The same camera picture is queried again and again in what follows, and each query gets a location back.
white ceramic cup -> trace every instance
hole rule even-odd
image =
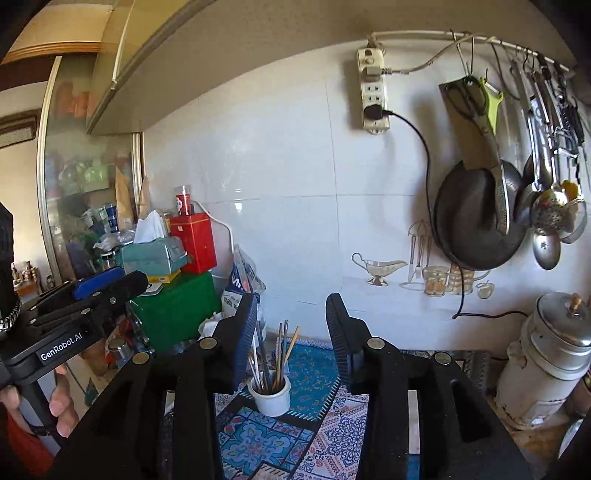
[[[271,370],[271,378],[275,378],[274,370]],[[287,410],[290,409],[291,383],[289,378],[285,376],[283,378],[285,379],[283,388],[273,395],[261,395],[260,393],[255,391],[254,378],[251,378],[250,382],[248,382],[248,391],[255,399],[258,411],[263,415],[267,415],[268,417],[279,417],[280,415],[283,415],[287,412]]]

black pan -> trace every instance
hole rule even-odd
[[[503,166],[509,211],[513,212],[521,175],[510,163],[504,161]],[[500,267],[517,252],[527,231],[514,221],[507,235],[496,230],[494,188],[488,170],[466,170],[459,162],[443,180],[435,200],[436,241],[452,261],[468,270]]]

electrical outlet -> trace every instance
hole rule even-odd
[[[369,105],[379,104],[386,109],[386,84],[384,77],[379,74],[368,76],[364,70],[383,69],[384,54],[379,48],[360,48],[357,51],[357,65],[359,68],[359,82],[361,84],[361,117],[363,120],[363,129],[373,134],[383,133],[390,129],[390,118],[385,116],[381,120],[370,120],[365,118],[363,110]]]

finger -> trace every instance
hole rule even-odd
[[[58,417],[68,408],[70,398],[70,383],[64,375],[56,375],[56,388],[49,400],[49,410],[54,417]]]
[[[69,405],[57,419],[57,433],[64,438],[68,438],[79,420],[74,405]]]
[[[58,374],[58,375],[66,375],[68,373],[68,370],[66,368],[66,364],[61,364],[59,367],[56,367],[55,370],[56,370],[56,374]]]
[[[21,396],[16,387],[6,387],[0,391],[0,401],[7,410],[17,410],[21,403]]]

red box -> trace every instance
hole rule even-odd
[[[189,263],[182,271],[199,274],[217,265],[212,223],[205,213],[171,217],[170,235],[179,237],[189,254]]]

